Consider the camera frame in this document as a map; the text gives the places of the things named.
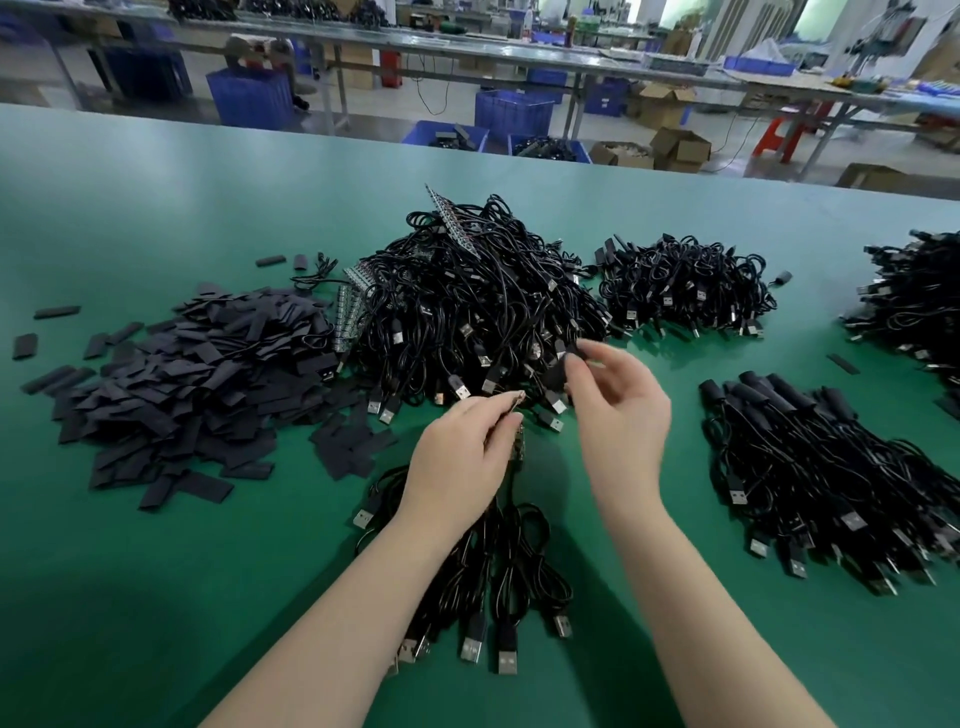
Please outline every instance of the electrical cord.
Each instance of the electrical cord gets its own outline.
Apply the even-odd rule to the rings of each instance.
[[[426,58],[424,56],[418,56],[418,58],[420,58],[420,64],[423,66],[423,72],[425,73]],[[408,56],[407,69],[409,70],[409,68],[410,68],[410,57]],[[433,72],[434,74],[437,73],[437,58],[435,56],[433,57]],[[450,61],[450,74],[452,73],[453,73],[453,61]],[[450,93],[450,81],[448,80],[446,82],[446,89],[444,90],[444,107],[439,111],[434,111],[426,103],[426,100],[423,98],[423,94],[420,92],[420,81],[422,81],[423,78],[420,76],[413,76],[412,78],[414,80],[414,84],[417,86],[417,95],[420,97],[420,102],[423,104],[423,107],[427,110],[427,113],[429,113],[431,116],[440,116],[442,113],[444,113],[446,111],[447,97],[449,96],[449,93]]]
[[[813,551],[848,563],[879,595],[897,593],[901,572],[932,583],[931,551],[957,560],[960,480],[915,445],[874,435],[837,389],[739,379],[700,390],[710,479],[747,523],[754,556],[775,547],[787,573],[806,578]]]
[[[559,637],[570,636],[566,609],[573,589],[546,560],[550,523],[532,503],[514,505],[514,480],[522,466],[523,452],[522,435],[518,435],[506,476],[504,506],[501,508],[495,498],[450,550],[411,618],[397,652],[399,662],[422,659],[444,630],[460,623],[460,656],[478,663],[487,634],[488,593],[496,627],[499,673],[516,673],[516,627],[532,606],[553,620]],[[364,504],[353,520],[363,529],[354,547],[355,556],[396,514],[408,472],[406,465],[392,468],[367,489]]]
[[[960,419],[960,232],[910,234],[903,248],[864,248],[876,278],[857,289],[864,305],[843,321],[853,341],[875,339],[941,375],[950,394],[938,403]]]
[[[560,360],[579,336],[604,338],[610,319],[580,284],[593,271],[496,195],[438,200],[443,210],[411,212],[409,234],[348,269],[365,291],[350,362],[382,388],[384,422],[403,403],[523,389],[524,406],[539,404],[537,421],[559,431]]]
[[[739,147],[739,149],[736,150],[736,154],[733,155],[733,157],[731,158],[730,161],[728,161],[726,164],[724,164],[722,167],[719,167],[718,169],[705,169],[704,172],[705,172],[706,174],[709,174],[709,175],[715,175],[717,172],[723,172],[723,170],[727,169],[727,167],[729,167],[731,164],[733,164],[733,163],[735,162],[736,158],[740,156],[740,152],[743,151],[744,146],[746,146],[746,144],[747,144],[747,139],[750,138],[750,134],[753,132],[754,127],[756,126],[756,122],[758,122],[759,120],[760,120],[760,117],[759,117],[759,116],[758,116],[756,119],[754,119],[754,123],[750,125],[750,129],[748,129],[748,130],[747,130],[747,133],[744,134],[744,136],[743,136],[743,141],[740,142],[740,147]],[[724,147],[726,147],[726,146],[727,146],[727,142],[726,142],[726,140],[725,140],[725,141],[724,141]]]
[[[594,257],[603,274],[599,293],[617,327],[650,324],[662,337],[666,321],[695,338],[701,328],[763,335],[757,319],[777,301],[761,280],[766,260],[760,255],[737,255],[721,243],[702,245],[692,235],[677,240],[665,234],[649,248],[613,238]]]

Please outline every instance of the workbench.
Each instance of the workbench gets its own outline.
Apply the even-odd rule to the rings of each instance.
[[[816,87],[809,87],[807,80],[791,81],[785,84],[782,79],[771,76],[761,76],[742,81],[731,76],[719,74],[717,77],[706,77],[690,74],[669,73],[665,71],[644,68],[641,63],[606,58],[599,53],[590,52],[585,48],[563,48],[544,44],[512,43],[505,38],[479,40],[476,37],[448,36],[435,33],[424,33],[406,28],[386,28],[368,30],[347,23],[320,22],[309,23],[290,18],[267,17],[251,12],[238,12],[237,19],[230,22],[209,20],[184,20],[178,23],[166,10],[166,3],[161,0],[140,0],[135,4],[124,7],[106,8],[99,5],[73,5],[52,0],[0,0],[0,8],[9,12],[46,12],[69,18],[85,18],[87,20],[110,19],[116,21],[139,22],[177,26],[186,29],[218,31],[225,34],[243,33],[259,36],[273,36],[295,38],[300,40],[311,54],[311,62],[320,73],[320,100],[324,132],[335,135],[338,129],[349,126],[347,105],[347,90],[344,82],[344,69],[364,71],[373,74],[384,72],[414,78],[439,79],[441,81],[461,82],[475,85],[477,77],[463,73],[438,73],[436,70],[427,71],[416,68],[384,69],[367,62],[358,63],[344,60],[343,52],[351,45],[366,49],[393,51],[396,53],[416,54],[419,56],[436,56],[438,58],[485,60],[493,64],[503,63],[524,68],[547,68],[562,70],[573,74],[572,86],[547,86],[530,84],[514,78],[501,79],[486,77],[483,80],[485,87],[497,88],[525,88],[535,91],[550,91],[570,94],[571,103],[566,109],[563,137],[576,139],[586,110],[589,97],[597,79],[604,77],[622,78],[630,81],[653,81],[661,84],[711,88],[743,92],[740,105],[717,106],[709,102],[693,102],[690,106],[707,106],[713,110],[735,111],[749,116],[776,117],[786,116],[792,119],[792,129],[799,129],[801,124],[817,125],[823,130],[823,135],[809,160],[797,175],[802,181],[816,164],[834,132],[840,126],[854,126],[864,129],[919,132],[922,127],[913,124],[899,124],[855,118],[862,109],[869,109],[877,113],[895,113],[898,111],[913,110],[916,105],[904,102],[893,94],[858,94],[843,89],[825,87],[817,82]],[[162,50],[186,50],[198,53],[212,53],[223,55],[222,47],[199,45],[179,41],[131,42],[117,38],[100,36],[93,33],[89,39],[91,50],[98,54],[104,72],[113,87],[116,99],[122,98],[119,84],[111,78],[109,64],[104,56],[105,44],[136,47],[144,46]],[[332,56],[325,50],[331,47]],[[66,65],[56,48],[51,50],[57,60],[64,85],[74,99],[78,109],[82,109],[83,100],[70,77]],[[327,87],[327,74],[330,71],[336,75],[336,82],[340,97],[339,113],[335,112],[330,100]],[[775,100],[763,108],[744,107],[748,99],[758,94],[775,95]],[[797,104],[799,110],[784,110],[782,98]],[[816,118],[808,113],[817,104],[838,103],[840,108],[836,115],[826,119]],[[781,146],[778,155],[782,158],[785,144]]]
[[[425,183],[458,203],[499,194],[530,230],[586,260],[614,232],[638,244],[670,232],[765,255],[767,279],[794,274],[763,318],[765,340],[706,332],[627,345],[673,401],[663,499],[841,728],[956,724],[960,573],[936,563],[939,586],[904,580],[900,596],[877,597],[835,565],[811,564],[801,581],[749,556],[709,482],[697,385],[753,369],[841,387],[865,426],[959,474],[960,425],[932,403],[936,377],[848,343],[836,316],[873,277],[864,245],[954,230],[960,205],[31,107],[0,106],[0,129],[3,338],[39,334],[35,358],[0,363],[0,724],[195,725],[349,564],[366,485],[331,482],[310,428],[289,427],[270,480],[238,481],[221,505],[175,498],[138,512],[140,488],[87,490],[95,449],[58,446],[53,401],[19,385],[80,365],[92,333],[167,318],[198,281],[234,292],[286,284],[289,266],[253,265],[264,255],[322,250],[349,265],[406,234],[408,212],[431,208]],[[67,304],[83,310],[31,318]],[[846,374],[831,352],[863,373]],[[408,462],[440,413],[404,407],[400,444],[378,456],[374,476]],[[519,674],[503,677],[491,643],[472,666],[444,633],[385,681],[371,728],[680,724],[593,504],[575,416],[564,423],[559,435],[527,428],[517,493],[554,524],[548,554],[575,590],[572,639],[551,637],[532,613],[519,627]]]

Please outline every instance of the hand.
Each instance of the hand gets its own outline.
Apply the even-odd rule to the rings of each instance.
[[[500,417],[522,397],[522,392],[469,397],[428,425],[410,461],[396,516],[453,546],[503,481],[523,415]]]
[[[670,399],[636,357],[587,339],[577,347],[591,361],[568,353],[566,386],[594,496],[600,505],[658,501]]]

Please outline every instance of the finger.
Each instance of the finger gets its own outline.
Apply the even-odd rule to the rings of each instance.
[[[622,382],[620,378],[607,369],[607,367],[600,364],[588,363],[588,366],[604,398],[610,404],[617,404],[623,401],[623,388],[621,387]]]
[[[496,425],[496,421],[525,397],[523,392],[504,392],[496,397],[477,397],[479,401],[464,414],[481,432],[487,434]]]
[[[485,459],[489,458],[491,462],[497,464],[502,463],[503,467],[506,468],[507,462],[510,460],[510,453],[514,449],[516,431],[520,429],[522,422],[523,415],[520,412],[511,412],[503,418],[500,424],[493,429],[487,443]]]
[[[446,411],[444,416],[449,417],[451,420],[455,417],[462,417],[477,404],[487,399],[487,397],[477,397],[474,395],[467,397],[465,400],[457,400],[453,402],[453,405]]]
[[[566,367],[566,385],[569,387],[573,405],[578,413],[609,407],[586,361],[574,353],[567,352],[564,356],[564,366]]]
[[[577,339],[577,347],[588,358],[603,364],[617,378],[622,396],[642,397],[660,389],[653,372],[631,353],[589,339]]]

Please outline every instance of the table leg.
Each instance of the table leg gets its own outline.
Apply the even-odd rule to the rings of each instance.
[[[93,38],[91,45],[93,46],[93,52],[97,54],[97,58],[100,60],[100,65],[103,66],[104,75],[110,84],[110,96],[113,97],[114,101],[122,100],[123,91],[120,90],[120,84],[117,83],[116,76],[113,75],[113,69],[110,68],[110,64],[107,63],[107,54],[104,53],[104,46],[101,45],[100,39],[96,36]]]
[[[790,128],[783,136],[783,141],[780,143],[780,146],[777,147],[777,153],[774,154],[774,159],[777,161],[783,161],[783,155],[786,154],[786,147],[790,143],[790,139],[792,139],[793,135],[804,127],[803,124],[806,123],[806,115],[810,111],[810,107],[812,105],[812,101],[804,101],[800,104],[800,113],[790,120]]]
[[[349,128],[350,117],[347,112],[347,85],[344,84],[344,69],[340,67],[340,44],[333,46],[333,59],[337,62],[337,86],[340,89],[340,111],[344,115],[341,124]]]
[[[839,127],[846,119],[850,118],[850,116],[853,116],[858,111],[860,111],[859,108],[851,107],[850,104],[844,104],[842,107],[840,107],[840,110],[837,111],[837,115],[833,117],[833,123],[824,128],[823,137],[819,142],[817,142],[817,146],[813,150],[813,154],[810,155],[810,159],[806,161],[804,168],[801,169],[800,174],[797,175],[797,182],[803,182],[806,179],[806,176],[813,168],[813,165],[817,163],[817,161],[820,159],[820,155],[824,152],[824,149],[827,148],[827,144],[833,137],[833,133],[837,131],[837,127]]]
[[[74,107],[76,107],[77,111],[83,111],[84,102],[80,98],[80,91],[77,90],[77,85],[73,83],[73,78],[70,76],[70,71],[66,67],[66,63],[63,62],[63,57],[60,55],[60,51],[57,50],[56,44],[49,40],[47,41],[47,45],[50,46],[50,50],[54,54],[54,59],[57,61],[57,68],[60,69],[60,74],[63,77],[63,84],[66,86],[66,90],[70,93],[70,98],[73,99]]]
[[[578,134],[580,133],[580,123],[584,120],[584,109],[587,107],[587,97],[589,96],[590,89],[593,87],[593,77],[586,76],[584,78],[584,91],[583,99],[581,99],[580,104],[577,105],[577,117],[573,121],[573,131],[570,133],[570,138],[576,141]]]
[[[324,131],[328,136],[336,136],[337,128],[333,124],[333,109],[330,107],[330,89],[326,87],[326,78],[329,72],[326,70],[326,56],[324,54],[324,45],[315,44],[310,49],[310,56],[317,59],[317,70],[320,73],[320,102],[324,107]]]
[[[580,74],[573,77],[573,90],[570,91],[570,105],[566,108],[566,123],[564,124],[564,139],[570,136],[570,122],[573,121],[573,106],[577,103],[577,91],[580,89]]]

